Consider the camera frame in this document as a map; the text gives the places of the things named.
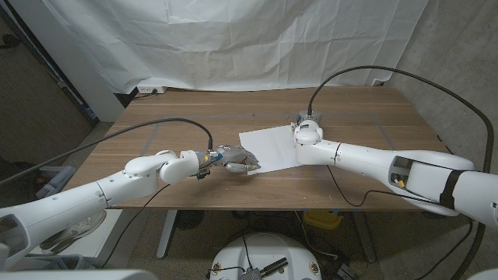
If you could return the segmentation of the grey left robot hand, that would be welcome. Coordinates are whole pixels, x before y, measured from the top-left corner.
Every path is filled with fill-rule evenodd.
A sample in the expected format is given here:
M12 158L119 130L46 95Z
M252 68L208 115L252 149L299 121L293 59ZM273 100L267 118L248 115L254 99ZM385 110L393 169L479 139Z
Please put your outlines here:
M246 173L261 168L256 156L240 145L221 145L196 152L199 173L207 174L213 166L223 166L231 173Z

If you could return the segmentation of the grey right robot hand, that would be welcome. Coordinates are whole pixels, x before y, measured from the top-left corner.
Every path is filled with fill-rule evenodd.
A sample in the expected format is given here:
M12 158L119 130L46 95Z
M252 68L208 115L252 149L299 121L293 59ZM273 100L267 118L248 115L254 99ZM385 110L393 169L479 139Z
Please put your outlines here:
M321 121L321 116L322 114L319 112L314 112L311 111L310 113L308 110L301 110L296 117L296 123L291 124L291 129L294 131L299 125L301 125L304 121L314 121L317 124L320 123Z

